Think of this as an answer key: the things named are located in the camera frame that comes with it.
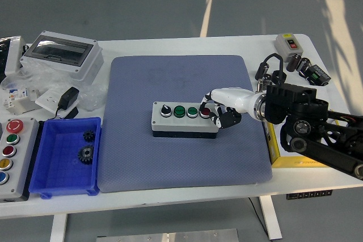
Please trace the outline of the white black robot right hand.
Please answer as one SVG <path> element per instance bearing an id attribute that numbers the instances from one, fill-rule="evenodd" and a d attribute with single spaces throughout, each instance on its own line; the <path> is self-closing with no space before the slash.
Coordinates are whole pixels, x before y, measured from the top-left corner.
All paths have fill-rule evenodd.
<path id="1" fill-rule="evenodd" d="M 240 123 L 244 113 L 259 120 L 256 111 L 259 97 L 260 95 L 240 87 L 214 89 L 204 96 L 199 111 L 202 113 L 206 104 L 213 100 L 217 114 L 210 112 L 209 118 L 219 129 L 226 129 Z"/>

